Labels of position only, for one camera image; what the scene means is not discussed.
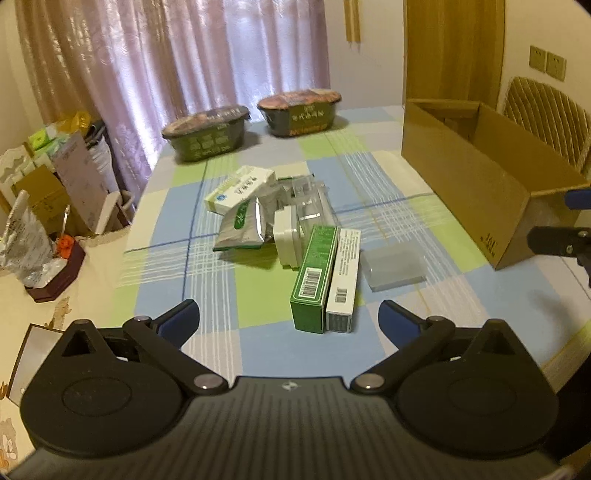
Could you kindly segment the clear plastic container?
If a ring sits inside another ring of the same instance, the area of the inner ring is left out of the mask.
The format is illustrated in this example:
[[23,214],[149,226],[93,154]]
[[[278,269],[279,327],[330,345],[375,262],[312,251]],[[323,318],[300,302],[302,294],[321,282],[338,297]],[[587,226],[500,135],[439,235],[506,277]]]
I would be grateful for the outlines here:
[[425,256],[416,242],[363,250],[361,264],[374,292],[420,283],[427,278]]

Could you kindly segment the white medicine box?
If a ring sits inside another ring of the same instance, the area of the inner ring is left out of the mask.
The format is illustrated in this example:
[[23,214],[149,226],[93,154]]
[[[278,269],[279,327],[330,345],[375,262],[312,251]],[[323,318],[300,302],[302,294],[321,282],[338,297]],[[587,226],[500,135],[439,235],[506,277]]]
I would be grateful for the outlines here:
[[325,329],[330,332],[353,331],[353,308],[356,301],[362,232],[339,230],[339,244],[332,270],[331,287],[325,305]]

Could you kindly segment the green medicine box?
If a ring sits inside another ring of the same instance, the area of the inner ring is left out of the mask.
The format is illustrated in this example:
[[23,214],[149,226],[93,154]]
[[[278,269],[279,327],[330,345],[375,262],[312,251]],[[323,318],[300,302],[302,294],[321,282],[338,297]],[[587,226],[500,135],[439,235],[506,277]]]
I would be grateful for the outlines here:
[[294,328],[299,331],[315,334],[325,332],[325,304],[338,242],[337,226],[315,225],[312,228],[303,264],[298,270],[290,296]]

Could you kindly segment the checkered tablecloth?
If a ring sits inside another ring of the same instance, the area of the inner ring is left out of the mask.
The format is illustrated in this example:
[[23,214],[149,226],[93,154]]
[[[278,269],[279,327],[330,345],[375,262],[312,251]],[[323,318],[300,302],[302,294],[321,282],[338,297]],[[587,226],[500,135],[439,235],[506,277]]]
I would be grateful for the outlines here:
[[[555,386],[590,352],[590,291],[575,261],[537,256],[493,269],[443,202],[402,157],[404,112],[396,106],[339,114],[328,132],[300,138],[249,127],[249,145],[180,164],[165,148],[122,257],[113,324],[156,317],[184,299],[200,325],[185,354],[222,376],[352,379],[394,352],[378,311],[392,299],[414,313],[460,326],[506,320]],[[270,241],[252,248],[256,224],[235,218],[235,248],[218,251],[218,187],[236,170],[273,170],[290,205],[270,215]],[[290,295],[311,226],[331,223],[360,250],[397,246],[418,264],[408,285],[377,291],[356,269],[352,329],[307,333],[294,327]]]

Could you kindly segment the brown cardboard box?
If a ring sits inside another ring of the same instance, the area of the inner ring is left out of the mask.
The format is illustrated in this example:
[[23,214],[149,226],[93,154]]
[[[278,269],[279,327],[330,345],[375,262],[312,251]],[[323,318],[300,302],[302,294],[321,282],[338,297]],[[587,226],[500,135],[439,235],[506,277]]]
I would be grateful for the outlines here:
[[532,257],[532,228],[574,226],[578,213],[565,195],[590,184],[550,146],[481,102],[407,101],[402,155],[496,270]]

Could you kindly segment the dark wooden tray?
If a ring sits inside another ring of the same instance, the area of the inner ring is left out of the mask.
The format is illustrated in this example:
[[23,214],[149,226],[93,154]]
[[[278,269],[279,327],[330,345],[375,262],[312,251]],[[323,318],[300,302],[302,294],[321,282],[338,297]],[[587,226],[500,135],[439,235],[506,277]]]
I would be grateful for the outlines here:
[[44,303],[56,300],[78,277],[86,253],[74,240],[66,265],[42,288],[28,288],[27,294],[36,302]]

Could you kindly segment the white plastic case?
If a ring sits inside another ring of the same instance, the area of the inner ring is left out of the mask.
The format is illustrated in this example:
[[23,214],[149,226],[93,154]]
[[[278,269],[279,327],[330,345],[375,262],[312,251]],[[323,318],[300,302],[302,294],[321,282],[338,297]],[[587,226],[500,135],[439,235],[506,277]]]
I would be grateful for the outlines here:
[[274,212],[273,240],[283,267],[297,269],[303,261],[303,242],[297,209],[288,205]]

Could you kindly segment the white crumpled plastic bag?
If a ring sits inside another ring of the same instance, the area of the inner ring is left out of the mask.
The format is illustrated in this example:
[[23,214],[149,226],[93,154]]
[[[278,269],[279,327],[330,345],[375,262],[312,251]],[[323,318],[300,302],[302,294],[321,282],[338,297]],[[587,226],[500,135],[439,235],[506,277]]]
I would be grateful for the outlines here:
[[29,206],[30,195],[21,190],[8,215],[1,238],[1,267],[28,288],[46,286],[67,261],[56,254],[55,244]]

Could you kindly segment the clear plastic wrapper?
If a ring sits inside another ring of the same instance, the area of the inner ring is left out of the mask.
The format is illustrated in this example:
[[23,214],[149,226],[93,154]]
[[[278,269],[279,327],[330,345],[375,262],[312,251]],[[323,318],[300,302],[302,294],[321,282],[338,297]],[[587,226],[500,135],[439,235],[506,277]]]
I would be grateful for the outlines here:
[[335,226],[334,211],[329,203],[328,188],[314,175],[284,177],[276,181],[280,186],[280,207],[293,206],[304,233],[311,233],[315,225]]

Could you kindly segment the white green small box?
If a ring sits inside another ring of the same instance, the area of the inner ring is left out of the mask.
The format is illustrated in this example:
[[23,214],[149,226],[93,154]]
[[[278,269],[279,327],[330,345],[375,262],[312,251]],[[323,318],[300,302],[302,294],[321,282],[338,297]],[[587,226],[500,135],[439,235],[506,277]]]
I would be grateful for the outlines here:
[[249,199],[261,187],[274,182],[276,172],[272,169],[242,166],[204,198],[205,207],[212,213],[224,215],[235,205]]

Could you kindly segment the left green instant noodle bowl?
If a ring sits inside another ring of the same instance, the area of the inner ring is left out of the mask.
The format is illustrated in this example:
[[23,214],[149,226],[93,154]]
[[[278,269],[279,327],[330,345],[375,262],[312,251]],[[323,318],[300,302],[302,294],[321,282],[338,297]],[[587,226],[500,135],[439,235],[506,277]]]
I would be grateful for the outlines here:
[[162,131],[179,162],[195,162],[235,151],[245,139],[249,108],[229,105],[179,118]]

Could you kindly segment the green instant noodle bowl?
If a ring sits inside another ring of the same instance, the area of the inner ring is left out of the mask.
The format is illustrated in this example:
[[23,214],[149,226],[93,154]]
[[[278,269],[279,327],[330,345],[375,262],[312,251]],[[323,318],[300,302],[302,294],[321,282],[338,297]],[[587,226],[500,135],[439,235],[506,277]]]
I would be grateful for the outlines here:
[[311,88],[263,98],[256,107],[266,119],[270,134],[287,138],[331,128],[341,101],[338,91]]
[[235,151],[245,139],[249,108],[229,105],[179,118],[162,131],[179,162],[195,162]]

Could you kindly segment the yellow plastic bag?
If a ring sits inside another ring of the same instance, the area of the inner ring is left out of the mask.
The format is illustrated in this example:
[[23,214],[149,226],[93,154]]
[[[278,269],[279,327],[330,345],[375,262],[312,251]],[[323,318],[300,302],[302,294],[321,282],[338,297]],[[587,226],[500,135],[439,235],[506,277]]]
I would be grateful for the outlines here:
[[56,122],[56,128],[60,133],[75,134],[80,133],[85,136],[91,126],[92,117],[85,110],[77,110],[72,115],[65,115]]

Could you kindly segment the pink curtain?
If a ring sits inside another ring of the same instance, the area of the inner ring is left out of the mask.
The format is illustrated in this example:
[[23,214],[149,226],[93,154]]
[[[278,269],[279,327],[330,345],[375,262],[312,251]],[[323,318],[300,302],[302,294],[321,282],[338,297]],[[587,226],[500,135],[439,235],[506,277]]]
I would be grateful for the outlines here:
[[19,1],[15,11],[42,119],[103,120],[135,195],[170,122],[329,85],[321,1]]

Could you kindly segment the wall switch plate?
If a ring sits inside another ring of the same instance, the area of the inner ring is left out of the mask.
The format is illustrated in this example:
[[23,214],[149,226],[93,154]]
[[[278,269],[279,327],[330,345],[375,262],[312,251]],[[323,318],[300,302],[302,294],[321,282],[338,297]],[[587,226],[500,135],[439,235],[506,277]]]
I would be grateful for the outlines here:
[[565,80],[567,60],[533,45],[530,46],[529,66],[556,80]]

